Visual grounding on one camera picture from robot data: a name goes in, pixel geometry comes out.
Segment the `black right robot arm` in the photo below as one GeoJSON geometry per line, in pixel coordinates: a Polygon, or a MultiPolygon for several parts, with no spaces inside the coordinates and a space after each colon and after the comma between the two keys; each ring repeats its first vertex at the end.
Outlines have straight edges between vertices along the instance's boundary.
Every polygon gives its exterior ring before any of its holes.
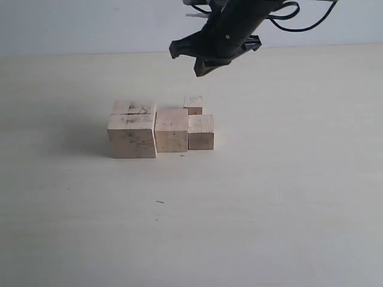
{"type": "Polygon", "coordinates": [[[194,57],[197,77],[227,66],[261,47],[260,38],[252,33],[281,4],[257,0],[227,1],[222,7],[211,4],[212,11],[201,30],[172,41],[170,55],[173,59],[182,55],[194,57]]]}

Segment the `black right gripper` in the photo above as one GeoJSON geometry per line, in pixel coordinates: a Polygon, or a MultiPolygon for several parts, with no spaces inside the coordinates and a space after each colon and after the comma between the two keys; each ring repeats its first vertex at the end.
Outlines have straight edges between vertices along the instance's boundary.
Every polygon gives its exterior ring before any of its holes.
{"type": "Polygon", "coordinates": [[[203,77],[231,64],[239,56],[261,47],[262,42],[253,32],[262,23],[262,1],[197,1],[211,11],[201,31],[170,43],[172,59],[179,56],[196,58],[194,73],[203,77]]]}

